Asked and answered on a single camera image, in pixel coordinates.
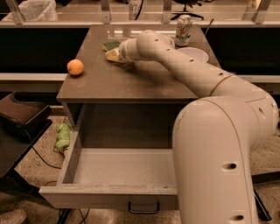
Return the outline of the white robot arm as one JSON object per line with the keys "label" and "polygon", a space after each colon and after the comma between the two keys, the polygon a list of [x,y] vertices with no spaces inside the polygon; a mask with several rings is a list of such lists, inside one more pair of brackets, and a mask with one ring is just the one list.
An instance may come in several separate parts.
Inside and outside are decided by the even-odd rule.
{"label": "white robot arm", "polygon": [[198,97],[179,112],[172,132],[181,224],[258,224],[249,153],[277,128],[275,100],[155,31],[105,55],[118,63],[154,60]]}

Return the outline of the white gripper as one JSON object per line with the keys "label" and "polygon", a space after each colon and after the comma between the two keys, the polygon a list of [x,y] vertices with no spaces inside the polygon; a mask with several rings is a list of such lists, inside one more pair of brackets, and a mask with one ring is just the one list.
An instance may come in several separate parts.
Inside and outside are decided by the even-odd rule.
{"label": "white gripper", "polygon": [[120,60],[124,63],[138,61],[141,59],[139,51],[137,49],[137,39],[130,38],[124,40],[119,48],[116,47],[110,51],[105,52],[106,59],[108,61],[119,62]]}

